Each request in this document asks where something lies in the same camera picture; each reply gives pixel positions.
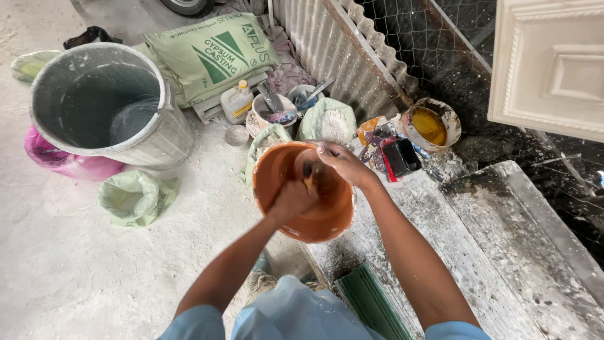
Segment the plastic jug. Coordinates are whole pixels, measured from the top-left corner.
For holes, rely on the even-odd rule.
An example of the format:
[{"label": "plastic jug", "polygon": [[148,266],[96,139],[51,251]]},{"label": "plastic jug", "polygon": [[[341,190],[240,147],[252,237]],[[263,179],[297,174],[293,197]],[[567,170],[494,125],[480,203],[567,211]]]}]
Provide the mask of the plastic jug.
[{"label": "plastic jug", "polygon": [[254,95],[248,88],[248,82],[240,80],[237,86],[226,90],[220,97],[220,104],[229,122],[243,124],[248,111],[252,108]]}]

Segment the light blue shirt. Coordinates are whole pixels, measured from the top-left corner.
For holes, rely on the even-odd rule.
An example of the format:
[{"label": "light blue shirt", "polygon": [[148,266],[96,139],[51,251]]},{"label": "light blue shirt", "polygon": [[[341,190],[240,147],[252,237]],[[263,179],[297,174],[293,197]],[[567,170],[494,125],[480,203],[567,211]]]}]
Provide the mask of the light blue shirt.
[{"label": "light blue shirt", "polygon": [[[160,340],[223,340],[220,311],[196,306],[177,316]],[[329,289],[313,292],[293,276],[260,294],[237,315],[231,340],[384,340],[365,327]],[[490,340],[481,329],[461,321],[430,326],[426,340]]]}]

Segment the yellow liquid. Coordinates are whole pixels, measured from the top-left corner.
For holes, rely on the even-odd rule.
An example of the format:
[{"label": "yellow liquid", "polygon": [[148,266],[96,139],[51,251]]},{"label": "yellow liquid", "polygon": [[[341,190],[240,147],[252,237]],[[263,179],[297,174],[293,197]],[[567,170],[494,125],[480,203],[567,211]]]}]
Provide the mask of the yellow liquid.
[{"label": "yellow liquid", "polygon": [[447,142],[447,128],[436,113],[418,107],[413,110],[413,125],[422,137],[434,145],[443,146]]}]

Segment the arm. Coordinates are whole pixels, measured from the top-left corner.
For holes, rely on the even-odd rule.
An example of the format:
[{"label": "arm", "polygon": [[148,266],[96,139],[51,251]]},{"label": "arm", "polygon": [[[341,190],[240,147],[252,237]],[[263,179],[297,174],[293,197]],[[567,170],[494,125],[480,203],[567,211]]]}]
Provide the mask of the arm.
[{"label": "arm", "polygon": [[227,247],[199,275],[176,309],[212,305],[224,313],[272,234],[316,201],[301,181],[286,183],[266,217]]},{"label": "arm", "polygon": [[438,254],[407,220],[377,175],[343,146],[314,142],[321,160],[367,198],[384,248],[407,299],[424,331],[446,321],[478,321]]}]

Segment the hand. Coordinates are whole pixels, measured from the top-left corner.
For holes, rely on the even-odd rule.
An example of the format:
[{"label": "hand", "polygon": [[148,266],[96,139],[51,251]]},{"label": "hand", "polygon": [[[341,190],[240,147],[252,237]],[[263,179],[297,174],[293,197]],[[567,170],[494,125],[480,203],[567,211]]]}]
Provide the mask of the hand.
[{"label": "hand", "polygon": [[319,199],[315,191],[309,192],[302,181],[289,181],[283,185],[267,216],[283,224],[307,211]]},{"label": "hand", "polygon": [[378,176],[369,167],[365,166],[357,156],[347,148],[322,140],[306,140],[308,143],[318,145],[316,153],[323,163],[333,167],[336,172],[348,183],[364,190],[376,181]]}]

